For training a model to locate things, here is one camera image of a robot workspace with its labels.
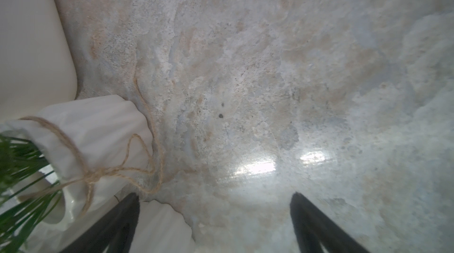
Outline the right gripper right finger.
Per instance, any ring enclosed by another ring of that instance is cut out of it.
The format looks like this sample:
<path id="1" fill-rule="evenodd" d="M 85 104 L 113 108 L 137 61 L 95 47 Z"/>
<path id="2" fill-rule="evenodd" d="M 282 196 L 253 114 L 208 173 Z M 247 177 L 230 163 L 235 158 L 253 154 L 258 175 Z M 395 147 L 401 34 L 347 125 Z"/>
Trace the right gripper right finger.
<path id="1" fill-rule="evenodd" d="M 290 216 L 302 253 L 369 253 L 299 192 L 292 196 Z"/>

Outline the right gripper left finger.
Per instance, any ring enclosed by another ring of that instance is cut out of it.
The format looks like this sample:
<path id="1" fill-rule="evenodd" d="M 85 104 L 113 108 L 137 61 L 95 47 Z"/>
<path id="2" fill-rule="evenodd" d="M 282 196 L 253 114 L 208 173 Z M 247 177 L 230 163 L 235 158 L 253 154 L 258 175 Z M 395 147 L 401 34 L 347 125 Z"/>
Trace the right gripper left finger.
<path id="1" fill-rule="evenodd" d="M 140 200 L 130 193 L 63 253 L 128 253 L 140 215 Z"/>

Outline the potted gypsophila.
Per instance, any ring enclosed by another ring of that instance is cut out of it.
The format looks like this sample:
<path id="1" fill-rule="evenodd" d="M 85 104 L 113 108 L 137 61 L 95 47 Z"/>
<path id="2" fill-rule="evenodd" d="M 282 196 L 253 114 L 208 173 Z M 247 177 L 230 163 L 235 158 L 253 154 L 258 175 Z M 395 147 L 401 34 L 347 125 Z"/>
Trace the potted gypsophila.
<path id="1" fill-rule="evenodd" d="M 142 176 L 162 184 L 153 158 L 150 115 L 117 95 L 51 105 L 1 124 L 1 251 L 56 253 L 114 206 L 127 184 L 146 194 Z"/>

